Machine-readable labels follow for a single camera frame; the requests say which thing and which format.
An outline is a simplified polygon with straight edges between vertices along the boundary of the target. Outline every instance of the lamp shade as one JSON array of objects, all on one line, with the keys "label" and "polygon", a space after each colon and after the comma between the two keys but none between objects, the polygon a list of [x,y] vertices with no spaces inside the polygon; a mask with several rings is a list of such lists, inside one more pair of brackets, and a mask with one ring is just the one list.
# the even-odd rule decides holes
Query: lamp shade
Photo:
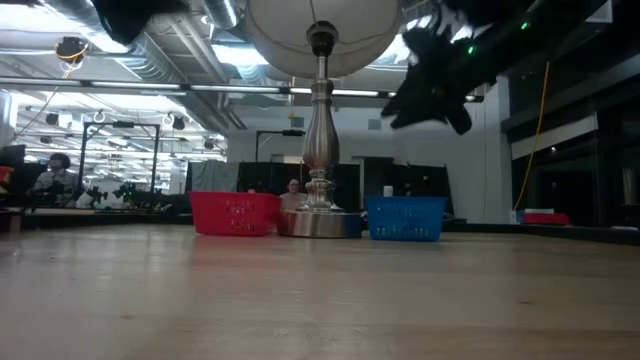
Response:
[{"label": "lamp shade", "polygon": [[[329,61],[329,77],[353,73],[377,59],[402,23],[399,0],[316,0],[317,21],[338,31]],[[248,0],[246,30],[258,52],[276,69],[313,78],[316,56],[307,40],[314,24],[309,1]]]}]

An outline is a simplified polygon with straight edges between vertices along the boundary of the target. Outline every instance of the black partition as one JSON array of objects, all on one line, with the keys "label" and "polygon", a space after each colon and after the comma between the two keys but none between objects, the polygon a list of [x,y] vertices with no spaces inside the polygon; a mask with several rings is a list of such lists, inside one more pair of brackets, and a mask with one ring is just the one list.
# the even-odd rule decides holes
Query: black partition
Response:
[{"label": "black partition", "polygon": [[449,174],[445,166],[398,165],[391,158],[364,159],[364,196],[382,196],[383,187],[393,186],[394,196],[444,197],[445,211],[454,214]]},{"label": "black partition", "polygon": [[[360,166],[336,164],[331,169],[332,180],[337,188],[334,194],[336,205],[347,211],[360,210]],[[273,162],[240,163],[238,169],[239,192],[253,189],[257,192],[281,195],[287,192],[291,179],[298,179],[303,185],[309,182],[309,168],[306,165]]]}]

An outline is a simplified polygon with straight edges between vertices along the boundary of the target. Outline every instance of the computer monitor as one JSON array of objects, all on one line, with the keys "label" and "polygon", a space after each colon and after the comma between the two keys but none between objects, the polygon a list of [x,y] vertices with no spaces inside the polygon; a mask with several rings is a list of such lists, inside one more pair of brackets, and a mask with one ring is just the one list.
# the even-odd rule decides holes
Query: computer monitor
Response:
[{"label": "computer monitor", "polygon": [[16,167],[24,164],[26,145],[11,145],[0,149],[0,166]]}]

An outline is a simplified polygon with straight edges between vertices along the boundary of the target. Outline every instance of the table surface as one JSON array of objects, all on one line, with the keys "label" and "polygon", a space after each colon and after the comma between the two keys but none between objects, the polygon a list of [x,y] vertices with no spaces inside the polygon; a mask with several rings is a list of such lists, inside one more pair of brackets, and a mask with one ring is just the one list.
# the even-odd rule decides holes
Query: table surface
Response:
[{"label": "table surface", "polygon": [[198,236],[0,238],[0,359],[638,359],[640,248]]}]

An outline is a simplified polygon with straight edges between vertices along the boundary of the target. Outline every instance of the metal lamp stand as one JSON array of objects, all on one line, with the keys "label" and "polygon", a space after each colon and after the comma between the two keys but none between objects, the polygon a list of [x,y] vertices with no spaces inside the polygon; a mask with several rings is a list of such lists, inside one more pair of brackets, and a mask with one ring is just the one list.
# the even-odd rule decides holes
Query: metal lamp stand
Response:
[{"label": "metal lamp stand", "polygon": [[331,167],[340,160],[340,144],[331,117],[333,82],[327,77],[328,59],[338,32],[331,23],[319,21],[307,31],[307,38],[317,56],[318,72],[311,86],[313,117],[304,143],[303,160],[311,169],[306,204],[285,210],[281,235],[311,238],[359,238],[362,234],[360,214],[347,213],[333,202],[335,184],[330,180]]}]

